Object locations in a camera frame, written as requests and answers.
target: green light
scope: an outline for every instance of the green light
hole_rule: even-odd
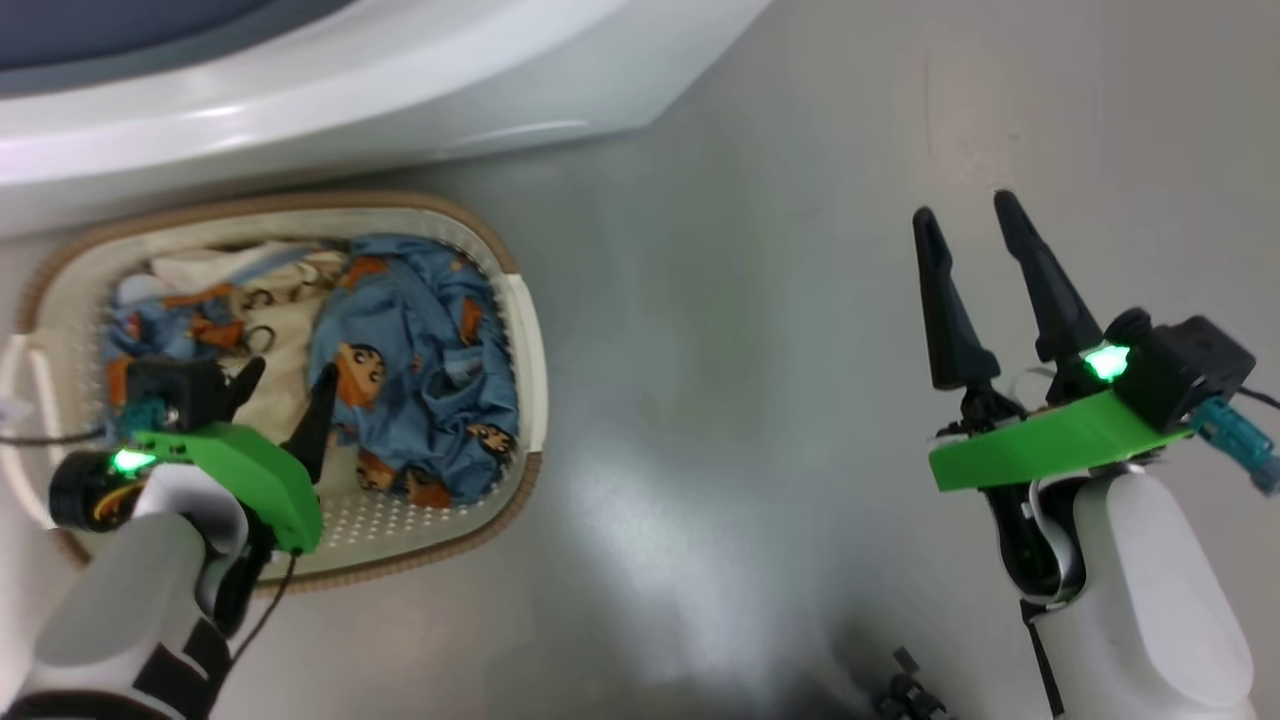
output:
[[[119,473],[136,473],[155,461],[155,455],[147,455],[146,452],[124,448],[111,457],[111,466]]]
[[[1123,345],[1108,345],[1100,347],[1084,356],[1089,369],[1100,380],[1110,383],[1124,374],[1129,366],[1129,348]]]

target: floor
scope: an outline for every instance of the floor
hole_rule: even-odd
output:
[[[1047,719],[984,503],[925,462],[959,397],[929,387],[910,215],[937,210],[1006,377],[1036,329],[1000,186],[1100,322],[1204,313],[1280,389],[1277,27],[1266,0],[778,0],[644,132],[343,183],[504,236],[549,355],[547,462],[485,548],[285,600],[215,717],[833,717],[906,646],[960,716]],[[3,249],[0,287],[47,250]],[[1161,474],[1280,715],[1277,509],[1207,448]],[[72,580],[14,514],[6,648]]]

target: white basket handle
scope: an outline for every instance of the white basket handle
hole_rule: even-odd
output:
[[[541,452],[547,441],[547,414],[549,411],[549,393],[547,389],[547,351],[543,347],[543,329],[538,324],[538,311],[534,310],[534,299],[529,295],[529,286],[525,278],[518,274],[507,275],[511,283],[511,295],[516,305],[516,318],[512,329],[516,337],[513,343],[521,345],[525,363],[516,364],[520,382],[529,388],[532,406],[530,418],[529,451]]]
[[[31,346],[31,336],[14,334],[5,343],[4,354],[0,354],[0,397],[17,397],[18,372],[23,360],[29,359],[36,377],[36,393],[40,400],[40,410],[45,419],[45,432],[50,437],[61,434],[61,423],[58,418],[58,402],[54,398],[52,373],[49,368],[49,359],[45,354]],[[56,465],[60,461],[60,451],[50,448],[50,460]],[[9,480],[18,503],[27,511],[27,515],[45,529],[54,528],[54,520],[49,516],[49,507],[45,498],[36,492],[36,487],[27,475],[27,468],[22,462],[22,451],[12,445],[0,445],[0,468]]]

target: white plastic basket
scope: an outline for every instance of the white plastic basket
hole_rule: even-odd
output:
[[[325,474],[317,486],[325,532],[298,561],[291,592],[339,587],[465,552],[497,536],[520,512],[538,479],[547,434],[547,363],[529,288],[498,236],[471,213],[411,192],[282,195],[188,208],[125,220],[87,233],[58,252],[29,281],[17,333],[0,355],[0,396],[33,395],[40,432],[59,437],[101,421],[105,411],[100,343],[118,281],[154,256],[261,240],[351,238],[385,232],[429,237],[470,256],[489,278],[507,329],[516,375],[520,429],[512,462],[477,503],[434,510]],[[18,502],[50,528],[76,564],[105,538],[55,529],[45,497],[49,468],[69,448],[0,446],[0,468]],[[283,564],[264,573],[271,584]]]

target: brown basket rim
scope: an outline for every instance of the brown basket rim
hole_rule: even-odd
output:
[[[125,220],[119,220],[97,228],[86,231],[79,238],[60,247],[47,260],[45,260],[36,273],[27,282],[22,299],[18,302],[18,314],[14,320],[15,332],[27,334],[36,329],[36,316],[45,292],[54,282],[54,278],[63,272],[82,252],[97,247],[99,245],[113,242],[123,237],[142,234],[147,232],[163,231],[179,225],[189,225],[225,218],[242,215],[261,215],[268,213],[285,213],[291,210],[334,210],[343,208],[408,208],[415,210],[430,210],[447,215],[463,224],[476,233],[498,259],[498,265],[504,273],[515,274],[520,269],[515,259],[507,250],[507,245],[498,237],[488,223],[481,220],[475,213],[466,208],[424,192],[412,191],[334,191],[334,192],[306,192],[288,195],[266,195],[261,197],[247,197],[243,200],[230,200],[225,202],[211,202],[189,208],[165,210]],[[340,570],[316,573],[289,582],[285,594],[301,594],[325,589],[340,588],[374,580],[396,573],[403,573],[439,562],[454,555],[475,550],[489,542],[509,525],[524,510],[538,484],[538,474],[541,470],[543,454],[530,452],[525,460],[525,474],[520,479],[516,493],[503,506],[503,509],[483,527],[451,541],[433,544],[421,550],[406,552],[393,557],[385,557],[371,562],[364,562]],[[50,532],[59,553],[65,557],[73,568],[81,570],[88,565],[92,556],[84,550],[79,539],[68,530],[54,529]],[[265,580],[259,583],[255,594],[274,594],[279,587],[279,580]]]

